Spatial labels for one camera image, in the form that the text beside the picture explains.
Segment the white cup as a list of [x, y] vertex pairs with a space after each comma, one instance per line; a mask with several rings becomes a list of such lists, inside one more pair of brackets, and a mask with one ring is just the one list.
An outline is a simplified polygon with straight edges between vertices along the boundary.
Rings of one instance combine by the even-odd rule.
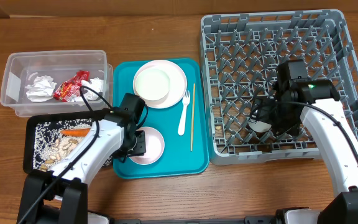
[[255, 132], [258, 132], [258, 133], [267, 132], [272, 127], [271, 124], [268, 124], [268, 123], [265, 123], [262, 121], [256, 121], [253, 119], [249, 120], [248, 125], [250, 126], [250, 128], [252, 130], [254, 130]]

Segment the small white bowl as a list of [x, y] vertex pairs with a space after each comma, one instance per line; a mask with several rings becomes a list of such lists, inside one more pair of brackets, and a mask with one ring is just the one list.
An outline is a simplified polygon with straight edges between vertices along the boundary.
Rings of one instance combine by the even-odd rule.
[[170, 78], [159, 68], [146, 68], [134, 79], [134, 90], [144, 100], [160, 101], [170, 91]]

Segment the pink bowl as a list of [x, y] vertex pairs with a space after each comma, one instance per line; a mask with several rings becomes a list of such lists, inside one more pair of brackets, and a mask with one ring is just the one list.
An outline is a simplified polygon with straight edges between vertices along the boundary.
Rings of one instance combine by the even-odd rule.
[[139, 165], [150, 165], [162, 156], [165, 149], [165, 141], [159, 131], [151, 127], [141, 127], [139, 131], [145, 132], [145, 154], [133, 156], [131, 160]]

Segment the orange carrot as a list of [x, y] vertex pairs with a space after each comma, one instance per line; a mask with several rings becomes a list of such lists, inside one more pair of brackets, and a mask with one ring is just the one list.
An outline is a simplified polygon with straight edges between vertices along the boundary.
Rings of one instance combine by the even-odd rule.
[[90, 131], [90, 128], [85, 129], [64, 129], [60, 133], [67, 136], [85, 137]]

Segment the red snack wrapper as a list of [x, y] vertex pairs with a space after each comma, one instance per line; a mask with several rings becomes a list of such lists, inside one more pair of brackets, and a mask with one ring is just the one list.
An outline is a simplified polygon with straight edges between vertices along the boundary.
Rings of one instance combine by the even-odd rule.
[[82, 81], [88, 81], [90, 72], [79, 70], [74, 77], [64, 81], [53, 93], [53, 98], [62, 102], [74, 102], [75, 98], [80, 95]]

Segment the peanut shells and rice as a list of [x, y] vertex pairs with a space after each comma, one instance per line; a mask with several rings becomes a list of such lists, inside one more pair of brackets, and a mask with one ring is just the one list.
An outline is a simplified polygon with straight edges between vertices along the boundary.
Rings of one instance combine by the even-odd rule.
[[92, 119], [74, 119], [37, 124], [32, 168], [47, 171], [66, 158], [84, 139], [84, 136], [64, 135], [60, 131], [88, 129], [92, 123]]

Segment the white napkin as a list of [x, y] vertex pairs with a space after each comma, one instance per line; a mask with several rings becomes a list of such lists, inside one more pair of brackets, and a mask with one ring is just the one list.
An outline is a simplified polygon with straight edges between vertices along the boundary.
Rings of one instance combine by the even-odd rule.
[[51, 100], [56, 85], [51, 76], [36, 77], [32, 85], [25, 87], [27, 89], [26, 97], [36, 103]]

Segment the white tissue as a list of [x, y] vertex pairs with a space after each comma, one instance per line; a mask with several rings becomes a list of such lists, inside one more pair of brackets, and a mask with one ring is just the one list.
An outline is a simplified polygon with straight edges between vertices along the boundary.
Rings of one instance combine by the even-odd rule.
[[[98, 93], [101, 93], [104, 88], [104, 80], [99, 79], [98, 77], [90, 79], [90, 81], [81, 80], [80, 82], [77, 82], [77, 84], [85, 85], [87, 87], [90, 87], [92, 90], [97, 91]], [[94, 101], [97, 100], [98, 97], [93, 92], [86, 92], [84, 94], [84, 97], [87, 100]]]

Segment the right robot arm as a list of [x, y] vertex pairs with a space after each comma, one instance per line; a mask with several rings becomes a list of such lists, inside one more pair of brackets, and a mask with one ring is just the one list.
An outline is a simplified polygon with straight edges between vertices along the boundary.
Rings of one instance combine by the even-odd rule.
[[331, 80], [312, 80], [303, 60], [276, 68], [273, 97], [256, 97], [249, 126], [258, 133], [297, 134], [301, 125], [312, 135], [328, 168], [334, 200], [322, 211], [283, 208], [269, 223], [358, 223], [358, 140]]

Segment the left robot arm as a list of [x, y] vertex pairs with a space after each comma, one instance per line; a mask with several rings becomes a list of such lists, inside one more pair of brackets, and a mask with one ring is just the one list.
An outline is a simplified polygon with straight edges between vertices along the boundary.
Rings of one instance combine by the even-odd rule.
[[88, 209], [88, 186], [110, 158], [126, 160], [146, 152], [140, 126], [145, 101], [127, 93], [118, 107], [93, 111], [85, 138], [50, 170], [32, 171], [24, 182], [18, 223], [113, 223]]

